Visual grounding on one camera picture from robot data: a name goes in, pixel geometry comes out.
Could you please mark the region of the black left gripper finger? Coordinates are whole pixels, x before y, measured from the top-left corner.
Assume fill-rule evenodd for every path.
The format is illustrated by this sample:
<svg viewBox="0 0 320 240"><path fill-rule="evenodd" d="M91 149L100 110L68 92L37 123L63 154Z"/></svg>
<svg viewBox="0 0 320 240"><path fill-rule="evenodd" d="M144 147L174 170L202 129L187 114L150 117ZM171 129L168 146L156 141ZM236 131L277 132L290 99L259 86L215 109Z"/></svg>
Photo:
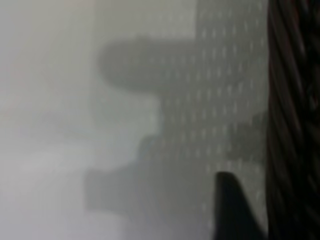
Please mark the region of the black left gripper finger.
<svg viewBox="0 0 320 240"><path fill-rule="evenodd" d="M243 188L231 172L215 175L214 240L265 240Z"/></svg>

